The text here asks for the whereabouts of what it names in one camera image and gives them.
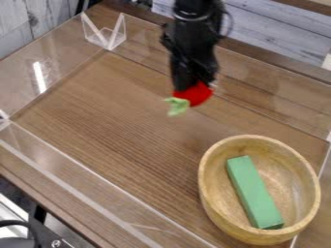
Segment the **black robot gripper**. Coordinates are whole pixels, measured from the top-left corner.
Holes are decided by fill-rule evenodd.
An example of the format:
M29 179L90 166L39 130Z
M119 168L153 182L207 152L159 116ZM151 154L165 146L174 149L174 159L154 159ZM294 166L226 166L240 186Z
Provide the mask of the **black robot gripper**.
M171 74L175 90L187 91L197 84L197 76L207 87L217 80L220 62L216 45L222 34L224 0L175 0L174 20L166 23L161 43L171 53Z

